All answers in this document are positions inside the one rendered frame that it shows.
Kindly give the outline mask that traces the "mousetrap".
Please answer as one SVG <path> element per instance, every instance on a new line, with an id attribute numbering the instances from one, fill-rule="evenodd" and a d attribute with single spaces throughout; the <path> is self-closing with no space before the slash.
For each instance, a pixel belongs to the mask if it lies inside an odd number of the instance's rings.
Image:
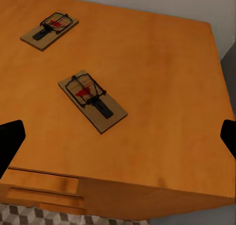
<path id="1" fill-rule="evenodd" d="M 78 23 L 79 20 L 73 16 L 57 11 L 22 36 L 21 40 L 45 51 Z"/>
<path id="2" fill-rule="evenodd" d="M 101 134 L 128 115 L 85 69 L 59 82 L 59 86 Z"/>

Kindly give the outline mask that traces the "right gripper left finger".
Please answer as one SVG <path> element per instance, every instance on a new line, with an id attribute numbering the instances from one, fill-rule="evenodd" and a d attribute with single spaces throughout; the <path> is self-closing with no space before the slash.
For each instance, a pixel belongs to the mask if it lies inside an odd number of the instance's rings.
<path id="1" fill-rule="evenodd" d="M 22 120 L 0 125 L 0 178 L 7 170 L 25 137 Z"/>

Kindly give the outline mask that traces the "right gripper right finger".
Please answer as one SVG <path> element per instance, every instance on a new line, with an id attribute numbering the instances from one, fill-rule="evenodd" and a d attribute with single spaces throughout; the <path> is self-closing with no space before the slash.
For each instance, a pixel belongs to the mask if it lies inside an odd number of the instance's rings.
<path id="1" fill-rule="evenodd" d="M 236 122 L 224 120 L 220 137 L 236 159 Z"/>

